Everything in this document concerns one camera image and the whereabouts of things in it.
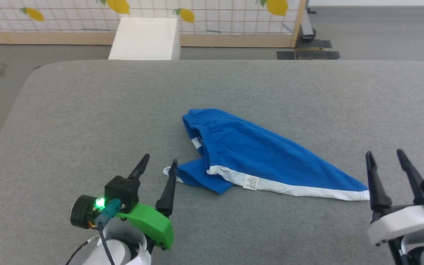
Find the metal stand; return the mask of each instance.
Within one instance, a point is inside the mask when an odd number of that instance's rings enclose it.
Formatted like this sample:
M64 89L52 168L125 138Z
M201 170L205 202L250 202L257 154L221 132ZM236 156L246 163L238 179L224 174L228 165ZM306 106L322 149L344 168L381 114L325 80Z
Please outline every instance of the metal stand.
M308 14L316 14L315 11L311 11L308 7L308 0L305 3L305 7L307 8L307 12L303 14L302 22L301 22L301 39L304 42L311 42L315 39L315 35L317 34L316 30L312 27L310 23L310 19L308 18Z

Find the green led light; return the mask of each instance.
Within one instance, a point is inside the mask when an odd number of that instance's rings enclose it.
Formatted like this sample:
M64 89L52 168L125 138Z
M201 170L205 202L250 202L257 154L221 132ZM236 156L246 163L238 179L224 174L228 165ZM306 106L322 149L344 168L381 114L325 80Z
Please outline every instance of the green led light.
M98 210L103 210L104 208L106 208L106 206L104 206L106 199L104 198L97 198L96 202L94 203L94 207L96 207L96 209Z

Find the care tag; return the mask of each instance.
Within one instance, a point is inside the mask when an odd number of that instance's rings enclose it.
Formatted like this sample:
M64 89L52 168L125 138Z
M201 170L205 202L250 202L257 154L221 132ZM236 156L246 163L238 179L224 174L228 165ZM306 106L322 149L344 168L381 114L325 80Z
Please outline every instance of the care tag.
M202 147L202 140L201 140L201 138L196 137L196 138L193 138L191 141L192 141L192 144L194 144L194 147L196 149L199 149L199 148Z
M259 177L246 175L244 177L243 188L246 188L247 190L256 191L256 188L258 187L258 182L259 182Z

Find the gray table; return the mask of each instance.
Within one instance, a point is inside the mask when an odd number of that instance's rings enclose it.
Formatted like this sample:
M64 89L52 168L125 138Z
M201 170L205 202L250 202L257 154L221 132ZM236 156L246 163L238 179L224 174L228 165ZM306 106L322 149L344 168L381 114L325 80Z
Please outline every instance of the gray table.
M395 150L424 175L424 63L73 61L36 70L0 135L0 264L64 264L93 230L72 227L81 194L101 195L144 153L153 205L173 158L198 157L181 116L216 107L277 132L366 183L372 150L395 203L411 191ZM392 264L367 238L368 202L178 183L171 251L154 264ZM79 264L92 246L74 259Z

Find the black cable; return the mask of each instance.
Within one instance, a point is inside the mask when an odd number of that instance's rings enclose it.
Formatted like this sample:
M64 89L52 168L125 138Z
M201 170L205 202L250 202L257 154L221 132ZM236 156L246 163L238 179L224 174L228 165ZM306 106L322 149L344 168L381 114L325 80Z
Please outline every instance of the black cable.
M85 245L88 245L91 241L93 241L93 240L97 240L97 239L99 239L99 236L95 236L95 237L92 237L92 238L89 238L88 240L86 240L86 241L84 241L84 243L82 243L74 252L73 252L73 254L71 254L71 256L70 256L70 258L69 258L69 260L65 263L65 265L68 265L70 262L71 262L71 260L73 259L73 257L74 257L74 255L76 255L76 253L78 253L80 250L81 250L81 248L82 247L84 247Z
M109 248L107 247L106 239L104 238L104 234L102 233L103 230L102 222L98 223L98 230L99 230L99 236L101 237L102 245L104 246L104 251L106 252L107 258L109 259L109 262L111 265L116 265L114 263L114 260L112 259L111 252L109 251Z

